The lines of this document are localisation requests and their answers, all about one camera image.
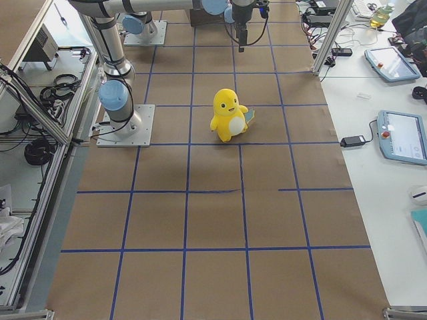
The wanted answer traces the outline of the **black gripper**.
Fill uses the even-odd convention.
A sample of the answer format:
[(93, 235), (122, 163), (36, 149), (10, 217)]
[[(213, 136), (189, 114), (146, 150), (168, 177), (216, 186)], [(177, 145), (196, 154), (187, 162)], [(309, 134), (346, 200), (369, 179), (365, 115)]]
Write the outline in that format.
[(232, 1), (232, 18), (235, 23), (236, 37), (238, 38), (238, 52), (243, 53), (247, 44), (248, 30), (247, 22), (249, 21), (249, 1)]

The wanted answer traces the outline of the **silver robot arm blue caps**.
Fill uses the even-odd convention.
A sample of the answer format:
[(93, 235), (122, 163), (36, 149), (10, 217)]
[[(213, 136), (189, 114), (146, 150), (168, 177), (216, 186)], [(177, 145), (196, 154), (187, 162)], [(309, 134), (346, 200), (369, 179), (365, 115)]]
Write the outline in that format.
[(111, 130), (108, 138), (117, 137), (119, 143), (134, 139), (143, 127), (143, 119), (133, 102), (132, 83), (135, 70), (126, 59), (117, 28), (116, 15), (126, 13), (137, 17), (152, 11), (179, 9), (204, 9), (210, 15), (230, 12), (234, 22), (238, 45), (248, 45), (247, 23), (257, 8), (262, 17), (268, 18), (268, 1), (70, 1), (83, 20), (89, 37), (95, 41), (95, 49), (103, 58), (103, 70), (107, 81), (101, 85), (99, 100), (109, 116)]

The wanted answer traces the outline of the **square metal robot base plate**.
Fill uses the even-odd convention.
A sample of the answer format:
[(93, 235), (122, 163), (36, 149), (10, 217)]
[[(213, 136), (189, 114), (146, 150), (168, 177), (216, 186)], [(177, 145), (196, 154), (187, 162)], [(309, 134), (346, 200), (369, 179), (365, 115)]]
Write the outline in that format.
[(107, 125), (101, 126), (96, 145), (98, 147), (149, 147), (153, 127), (155, 105), (134, 105), (134, 114), (126, 126), (111, 122), (107, 113), (103, 121)]

